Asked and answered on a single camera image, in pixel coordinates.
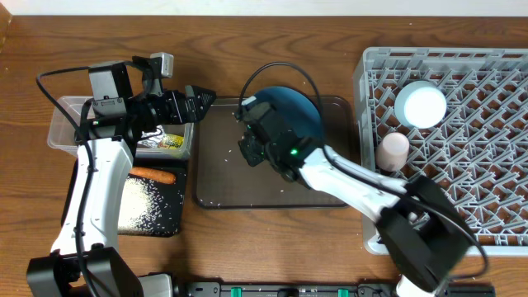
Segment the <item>dark blue plate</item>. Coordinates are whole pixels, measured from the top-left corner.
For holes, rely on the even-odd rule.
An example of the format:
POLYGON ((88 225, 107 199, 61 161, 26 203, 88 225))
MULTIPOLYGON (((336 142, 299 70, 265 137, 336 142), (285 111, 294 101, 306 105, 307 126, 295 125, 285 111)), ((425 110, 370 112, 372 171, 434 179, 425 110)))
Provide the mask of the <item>dark blue plate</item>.
POLYGON ((271 103, 299 137, 323 137, 323 122, 318 109, 302 93, 289 87, 266 87, 254 97, 258 103, 271 103))

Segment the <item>silver foil wrapper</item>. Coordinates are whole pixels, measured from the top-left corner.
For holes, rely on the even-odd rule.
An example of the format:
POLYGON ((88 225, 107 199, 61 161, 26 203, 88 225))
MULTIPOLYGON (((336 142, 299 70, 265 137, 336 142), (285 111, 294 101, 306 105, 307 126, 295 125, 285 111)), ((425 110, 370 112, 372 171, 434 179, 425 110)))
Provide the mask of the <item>silver foil wrapper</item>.
POLYGON ((149 149, 179 149, 185 138, 176 134, 161 134, 148 136, 139 141, 139 144, 149 149))

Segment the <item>orange carrot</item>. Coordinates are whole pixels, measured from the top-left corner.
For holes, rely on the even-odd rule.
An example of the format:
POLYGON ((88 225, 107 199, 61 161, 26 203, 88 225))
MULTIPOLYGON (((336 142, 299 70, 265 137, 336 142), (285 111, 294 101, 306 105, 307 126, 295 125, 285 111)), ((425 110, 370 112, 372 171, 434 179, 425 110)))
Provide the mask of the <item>orange carrot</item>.
POLYGON ((136 177, 147 178, 162 184, 174 184, 177 180, 177 176, 173 173, 148 167, 132 167, 129 174, 136 177))

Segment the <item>pile of white rice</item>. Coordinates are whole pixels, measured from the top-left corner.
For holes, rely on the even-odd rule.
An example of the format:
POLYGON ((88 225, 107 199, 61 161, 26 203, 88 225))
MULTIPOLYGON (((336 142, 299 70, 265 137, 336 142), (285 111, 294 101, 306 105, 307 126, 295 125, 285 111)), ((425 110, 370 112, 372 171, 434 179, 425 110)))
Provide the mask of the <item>pile of white rice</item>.
POLYGON ((152 233, 161 214, 161 198, 154 181, 128 177, 120 204, 119 231, 124 234, 152 233))

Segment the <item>pink plastic cup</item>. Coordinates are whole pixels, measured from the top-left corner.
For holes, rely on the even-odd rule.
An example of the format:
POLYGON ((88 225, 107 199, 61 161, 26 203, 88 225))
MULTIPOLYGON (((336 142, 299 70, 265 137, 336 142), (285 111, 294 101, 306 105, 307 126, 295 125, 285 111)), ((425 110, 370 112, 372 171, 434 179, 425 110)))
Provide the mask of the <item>pink plastic cup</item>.
POLYGON ((395 172, 407 162, 410 143, 399 132, 385 135, 375 150, 375 163, 381 170, 395 172))

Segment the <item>light blue bowl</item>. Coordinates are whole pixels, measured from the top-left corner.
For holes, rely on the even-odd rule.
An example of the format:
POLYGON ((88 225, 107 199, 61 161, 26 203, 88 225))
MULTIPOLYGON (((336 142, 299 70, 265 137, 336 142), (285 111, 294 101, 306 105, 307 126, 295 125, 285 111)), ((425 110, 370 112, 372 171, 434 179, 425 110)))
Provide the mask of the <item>light blue bowl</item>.
POLYGON ((431 128, 442 121, 446 110, 445 95, 428 81, 409 83, 398 93, 394 102, 397 120, 408 128, 431 128))

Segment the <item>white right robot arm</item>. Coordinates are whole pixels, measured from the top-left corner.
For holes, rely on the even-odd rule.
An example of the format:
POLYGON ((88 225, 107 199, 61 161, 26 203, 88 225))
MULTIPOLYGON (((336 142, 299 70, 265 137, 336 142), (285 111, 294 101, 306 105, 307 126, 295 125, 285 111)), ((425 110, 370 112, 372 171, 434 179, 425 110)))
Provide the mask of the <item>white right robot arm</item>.
POLYGON ((471 245, 468 225, 439 185, 386 177, 323 144, 320 114, 306 97, 252 96, 238 103, 245 132, 239 142, 247 163, 264 161, 288 182, 334 196, 375 225, 402 277, 399 296, 435 296, 471 245))

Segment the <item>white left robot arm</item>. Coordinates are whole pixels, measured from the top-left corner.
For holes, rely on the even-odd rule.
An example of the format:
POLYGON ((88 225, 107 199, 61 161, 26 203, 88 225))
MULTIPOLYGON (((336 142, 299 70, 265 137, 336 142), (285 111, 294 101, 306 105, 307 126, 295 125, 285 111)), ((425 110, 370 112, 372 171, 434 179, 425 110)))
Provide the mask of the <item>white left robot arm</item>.
POLYGON ((30 260, 26 279, 34 296, 172 296, 167 273, 136 276, 118 253, 118 220, 137 143, 159 125, 204 119, 215 92, 188 86, 168 91, 168 53, 134 56, 84 67, 92 97, 75 120, 47 90, 43 94, 74 129, 76 179, 59 236, 46 257, 30 260))

